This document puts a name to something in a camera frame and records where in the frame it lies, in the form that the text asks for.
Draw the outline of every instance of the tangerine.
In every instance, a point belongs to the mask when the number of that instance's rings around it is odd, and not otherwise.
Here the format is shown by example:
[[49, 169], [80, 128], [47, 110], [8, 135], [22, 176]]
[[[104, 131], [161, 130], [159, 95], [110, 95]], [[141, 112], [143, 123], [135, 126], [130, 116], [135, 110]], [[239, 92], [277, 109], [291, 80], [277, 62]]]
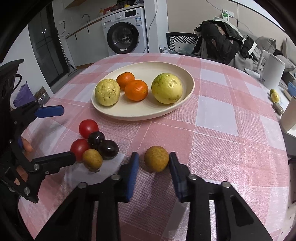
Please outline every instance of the tangerine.
[[126, 85], [133, 80], [135, 80], [135, 76], [131, 72], [124, 72], [117, 77], [116, 82], [119, 84], [120, 89], [124, 90]]
[[134, 101], [140, 101], [148, 95], [148, 85], [142, 80], [133, 80], [129, 82], [124, 90], [127, 98]]

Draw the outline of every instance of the white pitcher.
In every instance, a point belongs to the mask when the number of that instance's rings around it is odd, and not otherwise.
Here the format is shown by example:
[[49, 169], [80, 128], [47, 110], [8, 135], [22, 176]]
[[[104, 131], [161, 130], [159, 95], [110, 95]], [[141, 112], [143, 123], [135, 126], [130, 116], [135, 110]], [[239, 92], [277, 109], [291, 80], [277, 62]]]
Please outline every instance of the white pitcher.
[[[259, 68], [263, 58], [266, 57], [265, 65], [261, 71]], [[285, 63], [271, 53], [265, 50], [261, 51], [260, 58], [257, 64], [257, 72], [260, 74], [261, 83], [268, 89], [275, 89], [281, 80], [285, 69]]]

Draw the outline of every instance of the dark door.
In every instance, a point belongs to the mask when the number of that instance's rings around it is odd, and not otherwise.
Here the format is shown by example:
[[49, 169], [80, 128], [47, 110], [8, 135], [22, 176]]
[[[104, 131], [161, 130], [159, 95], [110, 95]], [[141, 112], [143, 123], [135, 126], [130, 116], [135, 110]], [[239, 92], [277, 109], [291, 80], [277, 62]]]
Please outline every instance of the dark door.
[[32, 48], [40, 70], [51, 87], [68, 72], [59, 36], [54, 24], [52, 3], [28, 24]]
[[111, 26], [107, 33], [107, 42], [115, 53], [130, 53], [139, 43], [139, 32], [130, 23], [116, 23]]

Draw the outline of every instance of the faucet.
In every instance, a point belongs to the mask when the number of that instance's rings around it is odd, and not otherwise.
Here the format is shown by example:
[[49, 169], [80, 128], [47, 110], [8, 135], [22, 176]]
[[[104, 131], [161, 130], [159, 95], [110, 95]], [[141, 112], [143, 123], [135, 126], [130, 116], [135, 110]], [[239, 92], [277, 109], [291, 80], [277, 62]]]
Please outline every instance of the faucet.
[[90, 22], [90, 21], [91, 21], [91, 18], [90, 18], [90, 16], [89, 16], [89, 14], [87, 14], [87, 13], [83, 14], [83, 15], [82, 15], [82, 18], [83, 18], [85, 15], [87, 15], [87, 16], [89, 17], [88, 22]]

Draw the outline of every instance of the white washing machine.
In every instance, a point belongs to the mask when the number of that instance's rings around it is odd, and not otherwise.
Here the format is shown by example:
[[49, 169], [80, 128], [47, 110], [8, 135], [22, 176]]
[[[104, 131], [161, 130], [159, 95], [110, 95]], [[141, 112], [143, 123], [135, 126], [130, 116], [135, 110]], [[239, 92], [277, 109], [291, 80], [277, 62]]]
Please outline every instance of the white washing machine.
[[102, 19], [109, 56], [147, 52], [144, 8], [118, 12]]

